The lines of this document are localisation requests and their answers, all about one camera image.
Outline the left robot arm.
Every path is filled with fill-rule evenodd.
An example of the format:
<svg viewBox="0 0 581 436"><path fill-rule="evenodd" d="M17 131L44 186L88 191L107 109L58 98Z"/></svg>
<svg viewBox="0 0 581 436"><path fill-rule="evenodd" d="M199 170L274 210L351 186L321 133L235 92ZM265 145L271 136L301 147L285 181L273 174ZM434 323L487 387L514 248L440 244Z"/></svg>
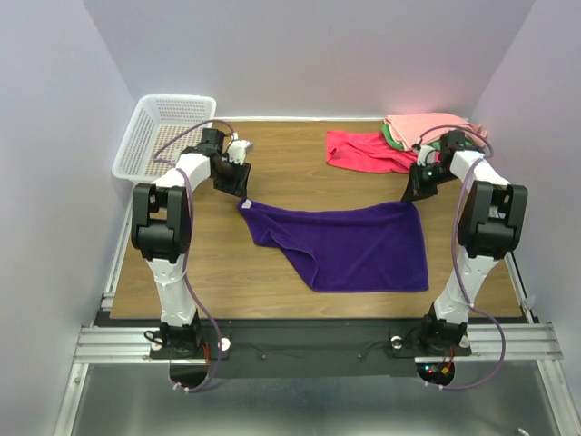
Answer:
<svg viewBox="0 0 581 436"><path fill-rule="evenodd" d="M202 338L199 303L192 296L187 262L193 231L192 193L211 179L213 187L242 198L247 193L253 144L234 131L203 128L200 142L181 151L174 163L162 152L184 138L188 129L153 155L170 167L152 183L133 188L131 243L153 273L161 305L160 327L144 334L154 359L191 359L209 352Z"/></svg>

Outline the purple towel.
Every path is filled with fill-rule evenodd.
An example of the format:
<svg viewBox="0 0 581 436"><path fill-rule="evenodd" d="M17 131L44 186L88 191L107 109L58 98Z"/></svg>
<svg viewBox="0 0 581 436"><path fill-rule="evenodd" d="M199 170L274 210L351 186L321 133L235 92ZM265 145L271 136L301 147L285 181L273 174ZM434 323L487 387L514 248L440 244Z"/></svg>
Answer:
<svg viewBox="0 0 581 436"><path fill-rule="evenodd" d="M280 250L315 292L429 288L424 234L412 203L306 212L244 199L238 210L253 242Z"/></svg>

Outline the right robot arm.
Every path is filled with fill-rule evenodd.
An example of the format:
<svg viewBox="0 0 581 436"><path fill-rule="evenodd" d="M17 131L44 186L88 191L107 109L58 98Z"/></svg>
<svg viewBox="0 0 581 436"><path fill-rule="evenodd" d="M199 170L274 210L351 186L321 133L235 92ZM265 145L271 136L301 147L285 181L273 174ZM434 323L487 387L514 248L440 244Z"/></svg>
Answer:
<svg viewBox="0 0 581 436"><path fill-rule="evenodd" d="M413 144L417 161L402 196L416 202L436 195L443 183L462 183L450 243L453 270L418 332L419 347L428 354L468 347L469 315L478 311L475 302L488 274L517 248L528 198L525 186L492 167L494 151L482 134L453 124L439 129L438 148L427 140L433 128Z"/></svg>

